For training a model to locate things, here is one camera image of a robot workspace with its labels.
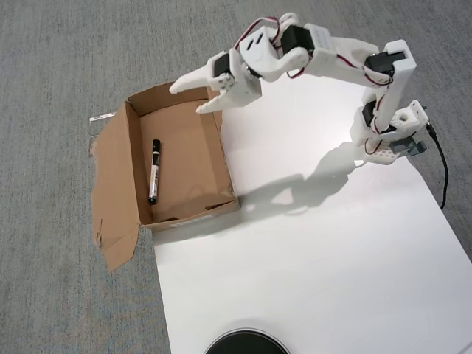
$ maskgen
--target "white sheet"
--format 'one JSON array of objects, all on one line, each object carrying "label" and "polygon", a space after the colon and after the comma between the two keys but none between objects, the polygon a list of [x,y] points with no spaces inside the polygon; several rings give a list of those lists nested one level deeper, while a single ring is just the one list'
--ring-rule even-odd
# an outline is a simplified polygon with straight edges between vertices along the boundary
[{"label": "white sheet", "polygon": [[293,354],[472,353],[472,265],[423,179],[405,158],[356,166],[363,88],[263,91],[224,114],[241,211],[156,235],[172,353],[238,327]]}]

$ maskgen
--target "open cardboard box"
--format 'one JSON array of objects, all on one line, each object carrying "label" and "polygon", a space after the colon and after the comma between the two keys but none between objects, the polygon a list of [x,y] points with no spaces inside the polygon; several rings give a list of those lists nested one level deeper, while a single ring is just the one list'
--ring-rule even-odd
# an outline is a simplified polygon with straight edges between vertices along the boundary
[{"label": "open cardboard box", "polygon": [[[214,93],[171,94],[171,84],[129,97],[91,147],[94,237],[110,271],[132,258],[141,226],[161,231],[239,209],[221,147],[221,112],[195,112]],[[161,140],[161,160],[151,206],[153,139]]]}]

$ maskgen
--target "black marker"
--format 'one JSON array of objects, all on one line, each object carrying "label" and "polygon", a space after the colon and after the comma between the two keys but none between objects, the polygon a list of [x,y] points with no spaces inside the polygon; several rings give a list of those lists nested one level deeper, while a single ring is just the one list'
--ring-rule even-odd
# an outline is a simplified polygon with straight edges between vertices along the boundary
[{"label": "black marker", "polygon": [[161,141],[153,140],[153,165],[150,168],[149,203],[157,202],[157,182],[159,180],[159,157],[161,155]]}]

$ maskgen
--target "black round object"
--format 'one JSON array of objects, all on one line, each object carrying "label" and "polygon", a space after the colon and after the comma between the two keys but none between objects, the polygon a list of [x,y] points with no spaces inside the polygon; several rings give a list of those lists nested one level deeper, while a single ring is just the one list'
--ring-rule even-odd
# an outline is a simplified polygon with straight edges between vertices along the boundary
[{"label": "black round object", "polygon": [[257,330],[236,330],[221,336],[206,354],[289,354],[275,338]]}]

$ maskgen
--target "robotic arm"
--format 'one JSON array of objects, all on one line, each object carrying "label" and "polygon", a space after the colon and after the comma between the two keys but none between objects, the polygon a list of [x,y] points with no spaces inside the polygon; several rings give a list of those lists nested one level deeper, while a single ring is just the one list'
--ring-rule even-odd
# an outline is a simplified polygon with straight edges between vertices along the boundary
[{"label": "robotic arm", "polygon": [[[277,28],[261,27],[261,21]],[[398,109],[401,94],[416,67],[405,41],[388,43],[383,52],[377,46],[350,38],[331,37],[327,29],[313,24],[302,26],[298,17],[286,13],[280,19],[257,19],[234,48],[210,58],[207,64],[180,77],[170,92],[210,86],[220,95],[197,108],[209,113],[243,107],[262,96],[260,80],[274,82],[287,73],[331,77],[366,87],[350,129],[351,139],[364,160],[391,164],[396,158],[426,150],[412,136],[428,123],[418,101]],[[289,72],[298,72],[291,76]]]}]

